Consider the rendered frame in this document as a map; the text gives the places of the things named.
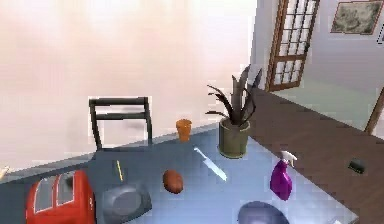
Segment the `dark plant in green pot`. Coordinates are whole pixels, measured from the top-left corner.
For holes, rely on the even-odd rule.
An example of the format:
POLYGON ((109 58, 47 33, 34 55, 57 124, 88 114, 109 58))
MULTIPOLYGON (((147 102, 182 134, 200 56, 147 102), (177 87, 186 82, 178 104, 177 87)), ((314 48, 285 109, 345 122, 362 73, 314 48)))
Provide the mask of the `dark plant in green pot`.
POLYGON ((218 88, 209 85, 212 89, 210 95, 224 105, 227 113, 219 111, 207 111, 207 114, 221 115, 219 122, 219 143, 220 154, 229 159, 239 159, 246 154, 248 142, 248 131, 250 130, 249 119, 256 110, 256 103, 252 91, 260 83, 262 70, 259 70, 250 88, 246 87, 251 65, 248 65, 239 78, 232 77, 233 91, 230 98, 218 88))

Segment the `brown glazed room door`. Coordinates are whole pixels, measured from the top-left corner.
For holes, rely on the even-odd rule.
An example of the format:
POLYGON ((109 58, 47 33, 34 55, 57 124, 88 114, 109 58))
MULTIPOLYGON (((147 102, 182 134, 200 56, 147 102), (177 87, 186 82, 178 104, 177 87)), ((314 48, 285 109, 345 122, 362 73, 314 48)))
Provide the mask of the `brown glazed room door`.
POLYGON ((279 0, 265 90, 299 87, 319 0, 279 0))

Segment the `purple spray bottle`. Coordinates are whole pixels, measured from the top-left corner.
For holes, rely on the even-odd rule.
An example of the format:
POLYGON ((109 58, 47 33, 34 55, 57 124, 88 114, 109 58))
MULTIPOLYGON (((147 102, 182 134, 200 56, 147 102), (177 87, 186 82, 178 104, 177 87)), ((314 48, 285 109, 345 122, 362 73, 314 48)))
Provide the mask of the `purple spray bottle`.
POLYGON ((281 154, 282 158, 271 174, 270 190, 281 200, 287 201, 292 192, 292 180, 287 173, 287 167, 294 166, 297 157, 289 151, 282 151, 281 154))

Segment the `dark grey bowl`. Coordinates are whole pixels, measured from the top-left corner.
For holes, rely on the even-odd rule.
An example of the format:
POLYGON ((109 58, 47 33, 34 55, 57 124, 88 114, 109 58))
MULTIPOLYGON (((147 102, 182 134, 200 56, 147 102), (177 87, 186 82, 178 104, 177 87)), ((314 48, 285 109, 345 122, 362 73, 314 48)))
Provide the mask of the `dark grey bowl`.
POLYGON ((242 205, 237 221, 238 224, 290 224, 279 209, 261 201, 252 201, 242 205))

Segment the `small black floor object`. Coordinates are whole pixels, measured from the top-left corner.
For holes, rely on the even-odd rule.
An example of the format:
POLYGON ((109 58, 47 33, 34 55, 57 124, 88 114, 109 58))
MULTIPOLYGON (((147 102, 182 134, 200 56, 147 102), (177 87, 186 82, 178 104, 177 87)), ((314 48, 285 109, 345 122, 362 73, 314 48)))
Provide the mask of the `small black floor object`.
POLYGON ((363 162, 357 158, 354 158, 350 161, 348 168, 358 174, 363 174, 365 172, 365 166, 363 162))

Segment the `red toaster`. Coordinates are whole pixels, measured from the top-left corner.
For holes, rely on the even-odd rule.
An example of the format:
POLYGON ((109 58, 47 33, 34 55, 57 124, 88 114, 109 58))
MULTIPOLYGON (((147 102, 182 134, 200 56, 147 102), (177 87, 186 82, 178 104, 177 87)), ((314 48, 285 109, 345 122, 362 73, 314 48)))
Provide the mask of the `red toaster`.
POLYGON ((42 178, 29 190, 26 224, 96 224, 95 194, 82 170, 42 178))

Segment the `framed wall picture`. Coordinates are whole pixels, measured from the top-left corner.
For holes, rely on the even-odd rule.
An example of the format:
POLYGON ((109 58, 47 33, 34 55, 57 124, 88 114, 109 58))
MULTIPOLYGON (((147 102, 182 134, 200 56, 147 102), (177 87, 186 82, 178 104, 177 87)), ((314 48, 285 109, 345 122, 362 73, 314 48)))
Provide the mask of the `framed wall picture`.
POLYGON ((372 35, 383 7, 384 0, 339 2, 330 32, 372 35))

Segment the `black slatted chair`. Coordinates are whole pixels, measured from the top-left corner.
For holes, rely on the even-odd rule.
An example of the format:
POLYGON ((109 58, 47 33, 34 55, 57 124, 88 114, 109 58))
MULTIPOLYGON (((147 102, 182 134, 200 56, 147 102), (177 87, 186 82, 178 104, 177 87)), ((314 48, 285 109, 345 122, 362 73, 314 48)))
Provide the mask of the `black slatted chair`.
POLYGON ((148 134, 148 144, 153 143, 153 130, 152 119, 149 108, 149 99, 147 97, 135 97, 135 98, 95 98, 89 100, 89 112, 93 137, 97 150, 102 150, 103 145, 100 137, 98 121, 108 120, 145 120, 146 130, 148 134), (106 113, 98 114, 96 112, 97 106, 142 106, 142 112, 119 112, 119 113, 106 113))

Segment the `brown wooden door frame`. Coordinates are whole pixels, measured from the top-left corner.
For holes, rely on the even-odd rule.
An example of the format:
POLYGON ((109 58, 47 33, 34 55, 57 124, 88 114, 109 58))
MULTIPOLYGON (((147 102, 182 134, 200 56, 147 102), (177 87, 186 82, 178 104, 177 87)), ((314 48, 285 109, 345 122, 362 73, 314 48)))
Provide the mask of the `brown wooden door frame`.
POLYGON ((379 121, 379 118, 383 109, 384 109, 384 87, 380 91, 379 97, 377 98, 373 111, 364 129, 366 133, 372 134, 374 128, 376 127, 379 121))

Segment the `grey pan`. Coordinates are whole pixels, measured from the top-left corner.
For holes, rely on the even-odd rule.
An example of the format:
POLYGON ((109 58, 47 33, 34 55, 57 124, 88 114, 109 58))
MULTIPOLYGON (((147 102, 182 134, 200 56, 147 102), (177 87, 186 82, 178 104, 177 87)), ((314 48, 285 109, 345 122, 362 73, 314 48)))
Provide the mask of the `grey pan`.
POLYGON ((125 224, 152 209, 151 196, 140 182, 104 191, 101 205, 105 224, 125 224))

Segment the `brown potato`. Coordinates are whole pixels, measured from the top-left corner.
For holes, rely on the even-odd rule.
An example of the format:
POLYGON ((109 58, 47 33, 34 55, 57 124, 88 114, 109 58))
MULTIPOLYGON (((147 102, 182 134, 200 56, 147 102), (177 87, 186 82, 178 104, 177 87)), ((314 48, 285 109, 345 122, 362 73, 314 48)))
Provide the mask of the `brown potato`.
POLYGON ((163 186, 168 192, 179 194, 184 188, 183 178, 175 170, 166 170, 163 174, 163 186))

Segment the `silver knife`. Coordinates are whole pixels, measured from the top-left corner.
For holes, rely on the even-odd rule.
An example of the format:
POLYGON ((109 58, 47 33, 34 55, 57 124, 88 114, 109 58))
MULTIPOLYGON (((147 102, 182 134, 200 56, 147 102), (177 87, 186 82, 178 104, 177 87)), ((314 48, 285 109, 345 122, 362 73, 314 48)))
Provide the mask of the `silver knife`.
POLYGON ((203 163, 211 170, 213 171, 218 177, 220 177, 223 181, 227 180, 226 173, 219 168, 209 157, 207 157, 199 148, 194 147, 193 150, 197 152, 202 158, 203 163))

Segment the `orange cup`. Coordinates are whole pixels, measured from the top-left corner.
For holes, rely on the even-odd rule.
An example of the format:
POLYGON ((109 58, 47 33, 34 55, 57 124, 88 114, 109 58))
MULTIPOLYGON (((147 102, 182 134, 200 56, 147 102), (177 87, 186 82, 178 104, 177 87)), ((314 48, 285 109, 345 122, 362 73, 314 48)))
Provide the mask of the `orange cup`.
POLYGON ((190 138, 192 122, 188 119, 180 119, 176 122, 176 129, 178 132, 179 140, 186 142, 190 138))

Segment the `yellow pencil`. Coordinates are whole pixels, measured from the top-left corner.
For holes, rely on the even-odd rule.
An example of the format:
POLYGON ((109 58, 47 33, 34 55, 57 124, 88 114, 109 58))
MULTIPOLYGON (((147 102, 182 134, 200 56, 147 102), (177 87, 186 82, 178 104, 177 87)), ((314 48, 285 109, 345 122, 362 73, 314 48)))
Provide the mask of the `yellow pencil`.
POLYGON ((122 170, 121 170, 121 166, 120 166, 120 161, 119 160, 116 160, 116 167, 117 167, 119 179, 120 179, 121 182, 123 182, 124 178, 123 178, 123 173, 122 173, 122 170))

